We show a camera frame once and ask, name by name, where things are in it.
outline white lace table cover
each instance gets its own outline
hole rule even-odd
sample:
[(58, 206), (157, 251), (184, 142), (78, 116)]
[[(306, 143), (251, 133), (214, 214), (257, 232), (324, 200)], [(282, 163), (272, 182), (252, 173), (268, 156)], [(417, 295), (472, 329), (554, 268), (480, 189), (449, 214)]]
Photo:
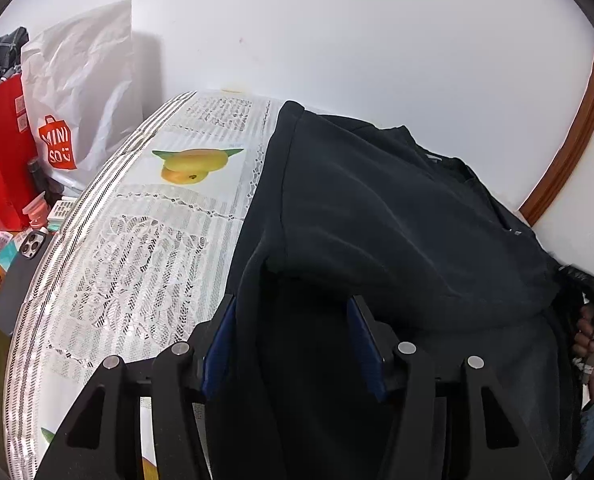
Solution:
[[(14, 480), (34, 477), (50, 433), (104, 357), (153, 357), (211, 319), (282, 105), (181, 94), (144, 121), (82, 194), (40, 263), (12, 339), (4, 428)], [(232, 155), (198, 184), (160, 176), (153, 151), (193, 148)], [(141, 412), (142, 453), (154, 463), (146, 399)]]

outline red shopping bag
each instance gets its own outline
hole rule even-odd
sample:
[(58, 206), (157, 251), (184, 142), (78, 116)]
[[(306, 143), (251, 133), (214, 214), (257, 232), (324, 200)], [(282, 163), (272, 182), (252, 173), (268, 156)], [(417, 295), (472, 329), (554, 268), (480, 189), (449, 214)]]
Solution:
[(0, 84), (0, 230), (21, 231), (28, 225), (21, 210), (37, 194), (26, 169), (34, 156), (37, 149), (17, 75)]

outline checkered cloth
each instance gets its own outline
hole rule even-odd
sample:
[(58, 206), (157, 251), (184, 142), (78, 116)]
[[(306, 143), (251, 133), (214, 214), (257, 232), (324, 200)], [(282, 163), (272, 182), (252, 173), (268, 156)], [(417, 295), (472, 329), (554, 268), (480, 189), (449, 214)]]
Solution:
[(21, 72), (20, 53), (27, 41), (28, 32), (24, 27), (0, 37), (0, 80)]

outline pink cup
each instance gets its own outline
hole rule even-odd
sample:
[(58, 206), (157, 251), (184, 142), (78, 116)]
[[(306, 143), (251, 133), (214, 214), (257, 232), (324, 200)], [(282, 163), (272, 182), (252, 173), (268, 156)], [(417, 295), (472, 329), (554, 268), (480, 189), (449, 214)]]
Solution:
[(48, 214), (51, 210), (48, 207), (46, 200), (44, 200), (45, 194), (46, 192), (42, 191), (40, 195), (34, 198), (30, 204), (21, 210), (25, 215), (28, 215), (30, 226), (33, 229), (39, 229), (40, 227), (46, 227), (48, 225)]

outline fruit illustration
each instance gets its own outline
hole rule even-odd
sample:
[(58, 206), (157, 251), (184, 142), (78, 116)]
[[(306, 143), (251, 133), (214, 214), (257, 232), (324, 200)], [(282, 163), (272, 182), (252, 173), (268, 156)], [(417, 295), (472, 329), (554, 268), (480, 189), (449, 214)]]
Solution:
[(161, 177), (172, 184), (196, 184), (202, 182), (211, 171), (221, 170), (228, 163), (229, 156), (243, 150), (216, 150), (198, 148), (183, 152), (160, 152), (153, 155), (163, 159)]
[(187, 171), (172, 171), (166, 166), (161, 168), (161, 177), (173, 184), (197, 184), (197, 182), (202, 182), (202, 180), (207, 176), (207, 171), (195, 171), (194, 173), (188, 173)]

